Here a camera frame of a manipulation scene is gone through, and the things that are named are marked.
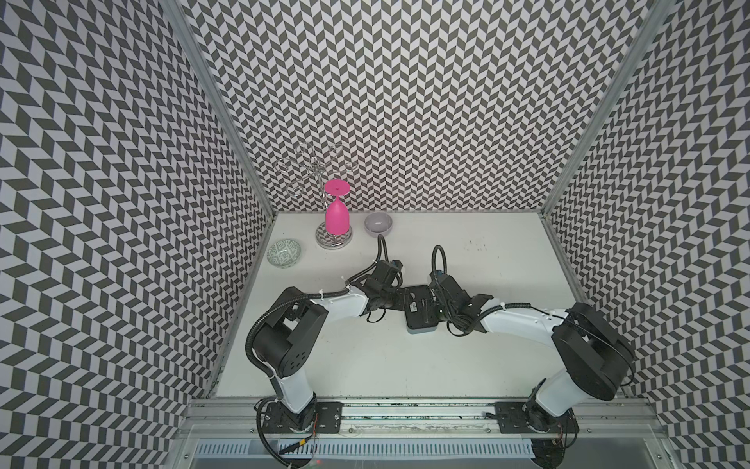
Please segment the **blue alarm clock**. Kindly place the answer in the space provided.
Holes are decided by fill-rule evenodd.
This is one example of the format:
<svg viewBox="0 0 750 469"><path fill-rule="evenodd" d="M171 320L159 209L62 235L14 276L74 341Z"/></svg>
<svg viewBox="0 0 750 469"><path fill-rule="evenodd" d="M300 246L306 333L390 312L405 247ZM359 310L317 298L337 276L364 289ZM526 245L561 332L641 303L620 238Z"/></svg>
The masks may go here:
<svg viewBox="0 0 750 469"><path fill-rule="evenodd" d="M404 314L407 331L411 334L437 330L438 309L428 285L414 285L404 289Z"/></svg>

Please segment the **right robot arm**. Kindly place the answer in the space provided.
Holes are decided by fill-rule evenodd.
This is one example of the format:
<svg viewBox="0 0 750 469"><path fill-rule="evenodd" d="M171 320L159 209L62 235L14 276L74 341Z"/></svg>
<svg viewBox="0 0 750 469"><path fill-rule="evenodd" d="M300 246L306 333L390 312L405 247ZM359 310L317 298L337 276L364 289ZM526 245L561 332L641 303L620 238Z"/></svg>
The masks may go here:
<svg viewBox="0 0 750 469"><path fill-rule="evenodd" d="M508 303L488 294L471 297L443 271L431 274L439 311L456 337L474 332L527 339L557 351L562 369L542 379L527 400L511 411L529 431L547 433L565 415L591 398L613 400L635 361L630 342L587 303L543 310Z"/></svg>

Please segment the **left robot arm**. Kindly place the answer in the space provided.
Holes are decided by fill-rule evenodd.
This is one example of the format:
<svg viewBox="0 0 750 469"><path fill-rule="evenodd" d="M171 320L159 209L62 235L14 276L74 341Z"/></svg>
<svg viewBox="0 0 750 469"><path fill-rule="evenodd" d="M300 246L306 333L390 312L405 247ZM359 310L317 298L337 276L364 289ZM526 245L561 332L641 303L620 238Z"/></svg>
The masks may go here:
<svg viewBox="0 0 750 469"><path fill-rule="evenodd" d="M304 365L322 328L329 322L396 309L402 298L401 276L402 262L380 260L349 279L342 290L304 293L288 287L256 320L245 340L245 355L269 378L288 415L305 420L316 406Z"/></svg>

